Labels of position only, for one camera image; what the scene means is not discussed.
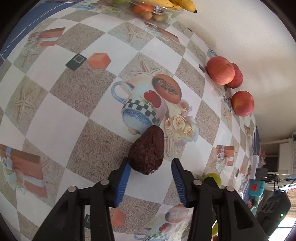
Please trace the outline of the black plug adapter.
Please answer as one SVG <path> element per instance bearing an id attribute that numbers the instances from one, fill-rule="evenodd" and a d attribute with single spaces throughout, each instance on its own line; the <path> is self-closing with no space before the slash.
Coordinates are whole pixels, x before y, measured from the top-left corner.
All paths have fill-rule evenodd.
<path id="1" fill-rule="evenodd" d="M 267 168 L 257 168 L 255 172 L 256 178 L 266 178 L 268 176 Z"/>

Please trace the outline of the dark red apple middle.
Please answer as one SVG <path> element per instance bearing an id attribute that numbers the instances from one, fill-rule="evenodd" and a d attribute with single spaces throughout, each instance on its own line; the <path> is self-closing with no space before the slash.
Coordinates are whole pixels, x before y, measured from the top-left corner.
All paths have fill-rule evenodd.
<path id="1" fill-rule="evenodd" d="M 230 83 L 226 84 L 226 86 L 235 89 L 243 84 L 243 74 L 235 63 L 232 63 L 232 66 L 234 67 L 235 75 L 233 80 Z"/>

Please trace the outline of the clear plastic fruit container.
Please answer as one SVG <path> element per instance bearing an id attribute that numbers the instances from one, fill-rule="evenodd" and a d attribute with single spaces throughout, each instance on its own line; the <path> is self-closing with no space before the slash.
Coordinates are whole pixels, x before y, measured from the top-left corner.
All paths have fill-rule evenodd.
<path id="1" fill-rule="evenodd" d="M 133 12 L 143 20 L 167 22 L 185 10 L 173 4 L 172 8 L 161 6 L 160 1 L 111 1 L 112 6 L 120 10 Z"/>

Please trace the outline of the yellow banana bunch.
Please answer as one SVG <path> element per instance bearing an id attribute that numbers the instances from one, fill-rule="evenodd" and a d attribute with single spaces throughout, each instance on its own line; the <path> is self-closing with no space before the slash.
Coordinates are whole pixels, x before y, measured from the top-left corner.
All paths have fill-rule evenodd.
<path id="1" fill-rule="evenodd" d="M 148 2 L 162 8 L 185 9 L 191 13 L 197 12 L 197 8 L 191 0 L 153 0 Z"/>

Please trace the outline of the large green jujube fruit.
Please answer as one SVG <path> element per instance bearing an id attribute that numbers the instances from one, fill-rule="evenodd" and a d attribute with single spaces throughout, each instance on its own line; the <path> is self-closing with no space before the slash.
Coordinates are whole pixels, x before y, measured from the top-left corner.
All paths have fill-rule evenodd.
<path id="1" fill-rule="evenodd" d="M 204 180 L 208 177 L 211 177 L 215 180 L 216 184 L 218 185 L 219 188 L 222 186 L 222 179 L 217 173 L 208 173 L 206 174 L 201 180 L 204 182 Z"/>

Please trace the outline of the small green jujube fruit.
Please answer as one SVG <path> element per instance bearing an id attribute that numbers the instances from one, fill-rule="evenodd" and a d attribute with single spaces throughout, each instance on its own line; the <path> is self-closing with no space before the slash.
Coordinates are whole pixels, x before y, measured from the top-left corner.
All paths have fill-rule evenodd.
<path id="1" fill-rule="evenodd" d="M 212 232 L 211 232 L 211 236 L 214 237 L 218 235 L 218 223 L 217 221 L 214 222 L 213 226 L 212 226 Z"/>

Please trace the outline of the black device on right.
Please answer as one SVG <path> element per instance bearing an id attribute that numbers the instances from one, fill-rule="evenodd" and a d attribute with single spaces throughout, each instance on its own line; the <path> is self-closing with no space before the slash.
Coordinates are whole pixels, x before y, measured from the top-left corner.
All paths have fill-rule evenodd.
<path id="1" fill-rule="evenodd" d="M 278 192 L 269 197 L 256 214 L 256 219 L 267 236 L 271 236 L 278 228 L 291 208 L 291 202 L 286 192 Z"/>

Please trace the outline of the white power strip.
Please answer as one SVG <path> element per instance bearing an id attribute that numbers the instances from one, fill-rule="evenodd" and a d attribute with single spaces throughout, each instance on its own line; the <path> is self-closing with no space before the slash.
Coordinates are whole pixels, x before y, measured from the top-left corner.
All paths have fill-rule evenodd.
<path id="1" fill-rule="evenodd" d="M 255 174 L 256 174 L 256 170 L 258 168 L 258 164 L 259 164 L 259 159 L 260 157 L 258 155 L 252 155 L 252 164 L 251 164 L 251 174 L 250 179 L 255 180 Z"/>

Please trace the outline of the pale pink apple left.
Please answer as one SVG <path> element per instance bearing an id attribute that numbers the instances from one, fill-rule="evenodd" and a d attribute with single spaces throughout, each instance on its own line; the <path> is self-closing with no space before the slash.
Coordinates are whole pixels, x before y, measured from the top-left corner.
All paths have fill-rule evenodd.
<path id="1" fill-rule="evenodd" d="M 230 83 L 235 76 L 233 65 L 221 56 L 215 56 L 209 59 L 206 64 L 206 70 L 210 78 L 219 85 Z"/>

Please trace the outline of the teal toy box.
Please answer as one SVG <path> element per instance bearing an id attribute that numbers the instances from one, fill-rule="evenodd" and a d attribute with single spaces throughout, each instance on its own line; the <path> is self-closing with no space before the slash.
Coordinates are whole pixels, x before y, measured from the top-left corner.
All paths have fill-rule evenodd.
<path id="1" fill-rule="evenodd" d="M 254 197 L 261 197 L 264 193 L 265 189 L 265 182 L 259 180 L 250 179 L 249 181 L 249 188 L 248 188 L 248 195 Z"/>

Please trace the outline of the dark dried date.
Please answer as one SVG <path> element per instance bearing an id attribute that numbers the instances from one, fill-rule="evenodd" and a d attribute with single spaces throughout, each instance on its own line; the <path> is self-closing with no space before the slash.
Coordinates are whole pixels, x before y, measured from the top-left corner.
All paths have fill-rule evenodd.
<path id="1" fill-rule="evenodd" d="M 163 130 L 158 126 L 150 126 L 131 146 L 128 162 L 135 171 L 150 175 L 160 168 L 164 149 Z"/>

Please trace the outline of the red apple right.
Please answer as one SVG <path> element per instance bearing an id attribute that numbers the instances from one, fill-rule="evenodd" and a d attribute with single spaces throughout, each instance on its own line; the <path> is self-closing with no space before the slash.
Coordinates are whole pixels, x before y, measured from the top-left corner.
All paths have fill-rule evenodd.
<path id="1" fill-rule="evenodd" d="M 254 98 L 248 91 L 238 91 L 231 98 L 232 108 L 238 116 L 245 117 L 254 110 Z"/>

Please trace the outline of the white shelf furniture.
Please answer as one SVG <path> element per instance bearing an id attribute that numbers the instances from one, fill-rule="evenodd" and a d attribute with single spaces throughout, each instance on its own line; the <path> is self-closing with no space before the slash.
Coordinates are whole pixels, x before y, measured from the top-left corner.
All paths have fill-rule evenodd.
<path id="1" fill-rule="evenodd" d="M 277 145 L 278 162 L 277 172 L 283 175 L 292 175 L 295 172 L 295 140 L 286 138 L 277 141 L 260 142 L 260 150 Z"/>

